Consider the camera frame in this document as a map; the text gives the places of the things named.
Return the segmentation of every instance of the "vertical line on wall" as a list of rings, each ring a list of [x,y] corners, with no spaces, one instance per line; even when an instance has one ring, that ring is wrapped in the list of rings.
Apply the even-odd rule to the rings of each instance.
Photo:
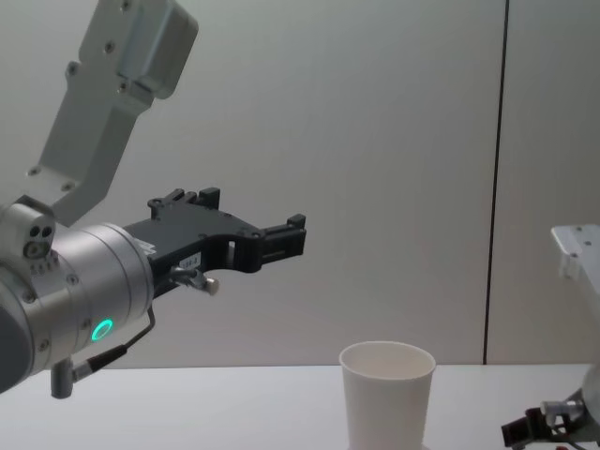
[[[500,137],[503,127],[503,102],[504,102],[504,72],[506,71],[506,43],[508,41],[508,11],[510,0],[505,0],[504,6],[504,34],[502,38],[502,65],[500,72],[500,96],[498,100],[498,125],[496,127],[496,155],[494,158],[494,182],[491,194],[491,221],[489,224],[489,254],[487,255],[487,291],[486,291],[486,323],[484,328],[484,364],[488,363],[488,338],[489,338],[489,298],[491,295],[491,269],[494,256],[494,227],[496,222],[496,197],[498,194],[498,162],[500,160]]]

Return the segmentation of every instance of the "green led ring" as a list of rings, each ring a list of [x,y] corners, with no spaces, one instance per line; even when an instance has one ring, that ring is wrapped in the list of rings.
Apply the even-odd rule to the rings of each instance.
[[[113,325],[114,323],[111,319],[105,319],[104,321],[100,322],[92,333],[92,340],[97,342],[104,338],[111,332]]]

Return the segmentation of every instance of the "gray wall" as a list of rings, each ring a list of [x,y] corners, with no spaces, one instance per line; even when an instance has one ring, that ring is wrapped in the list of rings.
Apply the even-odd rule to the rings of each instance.
[[[597,324],[557,278],[554,225],[600,223],[600,2],[511,2],[489,361],[590,362]]]
[[[121,367],[334,363],[363,339],[481,362],[504,1],[181,3],[202,37],[178,91],[140,118],[81,224],[218,186],[257,225],[307,214],[307,251],[217,274],[216,298],[159,299]],[[36,160],[94,4],[0,2],[5,182]]]

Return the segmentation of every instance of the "table surface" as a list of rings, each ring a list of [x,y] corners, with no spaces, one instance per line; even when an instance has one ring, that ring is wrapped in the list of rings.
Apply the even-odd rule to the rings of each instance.
[[[566,398],[586,368],[438,367],[425,445],[500,450],[501,425]],[[49,382],[41,373],[0,396],[0,448],[347,450],[339,367],[104,370],[68,400]]]

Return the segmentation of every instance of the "paper cup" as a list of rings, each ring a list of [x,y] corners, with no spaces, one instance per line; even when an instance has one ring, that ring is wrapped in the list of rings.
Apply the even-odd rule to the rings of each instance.
[[[339,363],[350,450],[421,450],[433,356],[399,342],[362,342]]]

